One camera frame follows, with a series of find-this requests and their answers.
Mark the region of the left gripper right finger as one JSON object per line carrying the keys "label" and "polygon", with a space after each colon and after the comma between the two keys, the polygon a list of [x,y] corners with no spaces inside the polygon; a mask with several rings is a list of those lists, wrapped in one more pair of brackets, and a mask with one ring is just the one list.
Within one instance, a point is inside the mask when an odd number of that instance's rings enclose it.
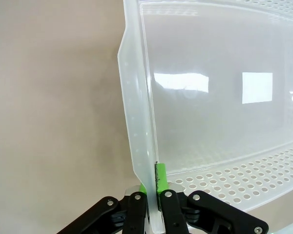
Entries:
{"label": "left gripper right finger", "polygon": [[266,234],[268,224],[208,193],[196,190],[189,195],[167,181],[166,166],[155,163],[158,209],[167,234],[188,234],[189,227],[206,234]]}

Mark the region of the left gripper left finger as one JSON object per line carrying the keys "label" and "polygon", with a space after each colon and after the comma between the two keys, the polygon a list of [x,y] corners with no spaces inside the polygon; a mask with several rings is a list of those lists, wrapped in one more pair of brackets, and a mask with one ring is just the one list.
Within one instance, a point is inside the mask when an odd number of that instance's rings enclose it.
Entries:
{"label": "left gripper left finger", "polygon": [[147,195],[140,185],[126,189],[121,200],[103,197],[59,231],[60,234],[144,234]]}

